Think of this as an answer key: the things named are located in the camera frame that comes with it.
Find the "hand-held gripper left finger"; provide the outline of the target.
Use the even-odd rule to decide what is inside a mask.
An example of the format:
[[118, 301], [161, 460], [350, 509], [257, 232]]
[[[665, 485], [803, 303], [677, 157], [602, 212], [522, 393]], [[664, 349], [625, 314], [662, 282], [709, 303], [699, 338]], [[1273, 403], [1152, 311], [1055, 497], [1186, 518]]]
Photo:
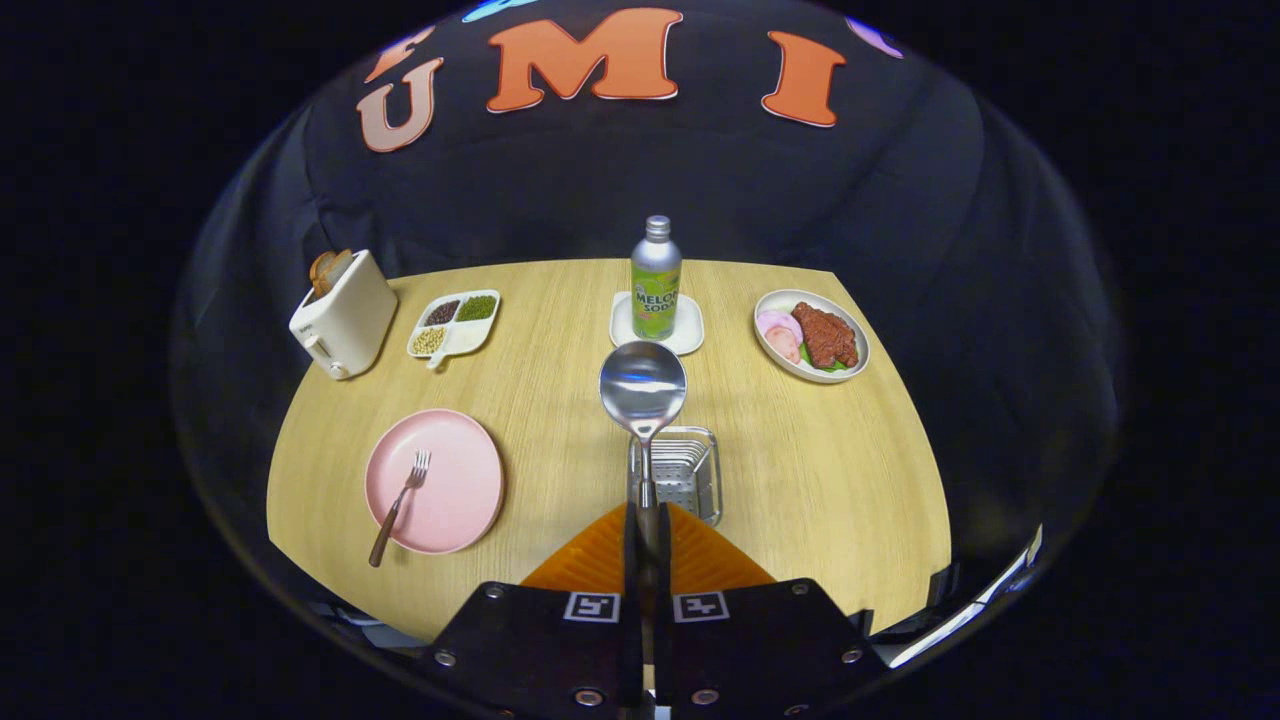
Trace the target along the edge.
[[415, 670], [472, 719], [626, 719], [643, 702], [636, 510], [614, 544], [618, 591], [484, 582]]

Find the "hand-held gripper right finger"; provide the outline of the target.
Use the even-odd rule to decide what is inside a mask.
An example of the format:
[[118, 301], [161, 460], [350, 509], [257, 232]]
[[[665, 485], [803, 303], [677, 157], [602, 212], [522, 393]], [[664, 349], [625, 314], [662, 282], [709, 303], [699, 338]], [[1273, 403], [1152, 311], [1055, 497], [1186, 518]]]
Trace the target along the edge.
[[812, 578], [675, 592], [675, 510], [655, 532], [655, 697], [672, 719], [824, 719], [890, 669]]

